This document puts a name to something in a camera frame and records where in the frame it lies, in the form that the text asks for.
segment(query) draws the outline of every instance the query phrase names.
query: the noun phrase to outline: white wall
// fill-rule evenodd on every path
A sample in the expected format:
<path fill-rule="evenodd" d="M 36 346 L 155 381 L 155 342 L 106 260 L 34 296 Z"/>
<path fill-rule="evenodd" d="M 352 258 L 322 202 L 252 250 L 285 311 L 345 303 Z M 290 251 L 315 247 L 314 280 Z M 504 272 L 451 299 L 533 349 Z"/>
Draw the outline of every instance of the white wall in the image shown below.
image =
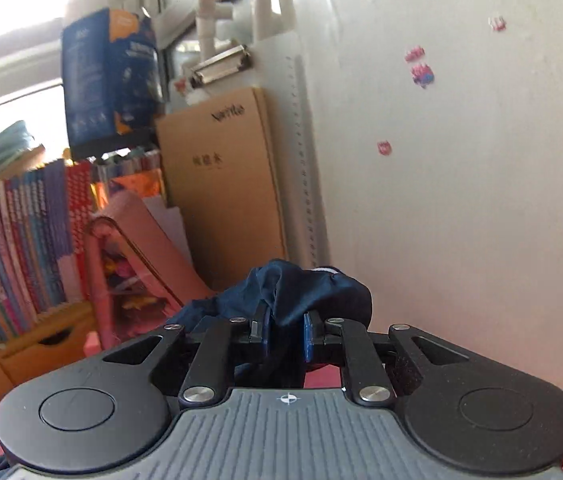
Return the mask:
<path fill-rule="evenodd" d="M 332 263 L 372 291 L 372 328 L 563 388 L 563 0 L 293 2 Z"/>

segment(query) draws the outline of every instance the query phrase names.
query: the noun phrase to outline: bookshelf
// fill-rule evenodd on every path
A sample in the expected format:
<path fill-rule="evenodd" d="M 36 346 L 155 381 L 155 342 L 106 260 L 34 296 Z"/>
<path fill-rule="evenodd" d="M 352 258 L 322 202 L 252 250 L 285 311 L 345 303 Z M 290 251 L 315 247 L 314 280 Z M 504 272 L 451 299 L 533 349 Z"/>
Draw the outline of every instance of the bookshelf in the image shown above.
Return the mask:
<path fill-rule="evenodd" d="M 83 358 L 86 337 L 93 330 L 95 316 L 84 301 L 5 344 L 0 348 L 0 400 L 18 384 Z"/>
<path fill-rule="evenodd" d="M 83 358 L 95 330 L 83 250 L 91 165 L 43 158 L 23 121 L 0 134 L 0 400 Z"/>

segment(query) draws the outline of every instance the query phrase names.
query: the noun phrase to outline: row of books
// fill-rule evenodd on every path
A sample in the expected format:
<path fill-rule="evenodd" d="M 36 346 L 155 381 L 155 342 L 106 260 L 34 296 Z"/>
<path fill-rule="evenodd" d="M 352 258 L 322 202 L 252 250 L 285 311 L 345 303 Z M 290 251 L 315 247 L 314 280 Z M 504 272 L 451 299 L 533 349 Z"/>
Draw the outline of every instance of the row of books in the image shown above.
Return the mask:
<path fill-rule="evenodd" d="M 118 176 L 127 176 L 142 171 L 161 168 L 161 152 L 157 149 L 144 152 L 135 148 L 125 156 L 114 155 L 106 160 L 97 160 L 92 165 L 92 182 L 106 182 Z"/>
<path fill-rule="evenodd" d="M 0 339 L 86 296 L 90 163 L 56 160 L 0 181 Z"/>

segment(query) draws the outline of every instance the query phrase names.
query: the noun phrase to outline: white pvc pipe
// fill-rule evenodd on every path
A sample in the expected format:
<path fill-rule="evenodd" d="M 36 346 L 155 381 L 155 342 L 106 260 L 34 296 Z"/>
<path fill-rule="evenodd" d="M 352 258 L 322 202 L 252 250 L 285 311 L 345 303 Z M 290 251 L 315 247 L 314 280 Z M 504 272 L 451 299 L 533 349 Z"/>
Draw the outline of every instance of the white pvc pipe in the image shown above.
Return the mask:
<path fill-rule="evenodd" d="M 271 0 L 255 0 L 253 36 L 256 43 L 270 37 L 272 21 L 273 8 Z"/>
<path fill-rule="evenodd" d="M 219 4 L 215 0 L 198 0 L 195 22 L 202 61 L 206 61 L 216 54 L 215 35 L 217 32 L 217 20 L 232 19 L 233 4 Z"/>

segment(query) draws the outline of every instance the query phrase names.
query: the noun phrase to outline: black circular pad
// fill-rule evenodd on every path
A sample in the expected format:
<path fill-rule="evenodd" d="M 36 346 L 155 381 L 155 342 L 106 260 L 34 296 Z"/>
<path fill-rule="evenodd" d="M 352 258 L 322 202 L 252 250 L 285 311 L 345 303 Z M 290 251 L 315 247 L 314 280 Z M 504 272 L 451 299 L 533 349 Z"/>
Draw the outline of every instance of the black circular pad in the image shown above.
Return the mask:
<path fill-rule="evenodd" d="M 170 418 L 149 369 L 94 356 L 9 392 L 0 402 L 0 444 L 12 463 L 90 474 L 145 452 Z"/>
<path fill-rule="evenodd" d="M 516 430 L 532 416 L 531 402 L 504 388 L 474 390 L 462 397 L 459 410 L 468 422 L 492 431 Z"/>
<path fill-rule="evenodd" d="M 402 417 L 425 450 L 470 472 L 527 474 L 563 460 L 563 392 L 495 362 L 431 365 Z"/>
<path fill-rule="evenodd" d="M 44 400 L 40 416 L 56 430 L 84 431 L 107 421 L 114 409 L 110 395 L 90 388 L 72 388 Z"/>

